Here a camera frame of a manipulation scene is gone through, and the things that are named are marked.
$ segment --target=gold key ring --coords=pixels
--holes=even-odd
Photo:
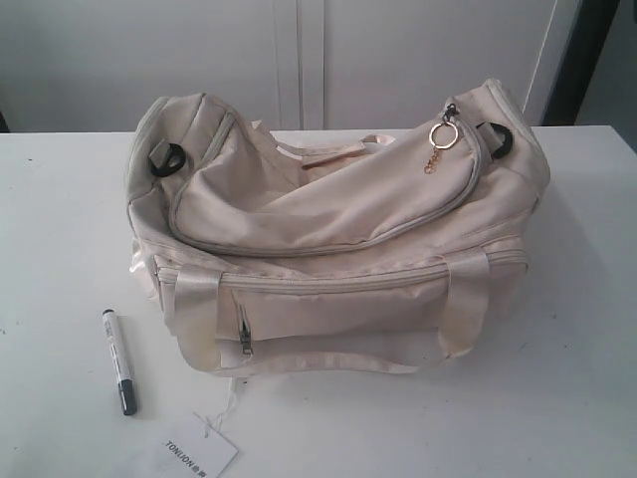
[[[454,131],[454,138],[448,144],[436,144],[436,139],[434,138],[434,134],[442,126],[450,126]],[[452,122],[447,122],[447,121],[439,122],[438,124],[436,124],[434,127],[431,128],[431,131],[429,131],[429,142],[436,149],[450,149],[458,142],[459,137],[460,137],[460,133],[458,132],[458,127],[455,126]]]

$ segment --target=marker pen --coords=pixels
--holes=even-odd
[[[106,338],[108,347],[110,348],[110,357],[112,365],[115,368],[115,376],[117,377],[117,389],[119,391],[119,399],[121,400],[121,411],[124,415],[135,415],[137,413],[137,401],[135,400],[135,392],[130,379],[130,370],[128,362],[124,354],[123,343],[121,341],[121,332],[117,323],[117,315],[112,309],[106,309],[102,314],[104,327],[106,329]]]

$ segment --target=bag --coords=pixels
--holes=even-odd
[[[131,271],[190,365],[401,373],[432,330],[441,359],[474,346],[527,269],[545,157],[495,80],[397,136],[293,147],[216,98],[157,100],[126,175]]]

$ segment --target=table surface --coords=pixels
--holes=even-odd
[[[537,128],[552,184],[511,316],[407,376],[240,382],[224,476],[637,476],[637,156],[608,126]],[[325,143],[361,131],[282,132]],[[100,476],[171,421],[225,407],[128,274],[131,133],[0,134],[0,476]],[[101,312],[123,316],[124,417]]]

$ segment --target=gold charm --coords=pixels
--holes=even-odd
[[[454,138],[447,144],[437,144],[436,138],[434,137],[436,131],[442,126],[448,126],[454,131]],[[431,155],[429,161],[427,161],[427,165],[425,166],[425,174],[436,172],[436,168],[438,167],[438,163],[440,162],[442,151],[452,148],[458,142],[459,137],[460,133],[458,132],[458,127],[452,122],[442,121],[435,124],[434,127],[431,128],[431,131],[429,131],[429,142],[432,146],[434,146],[434,152]]]

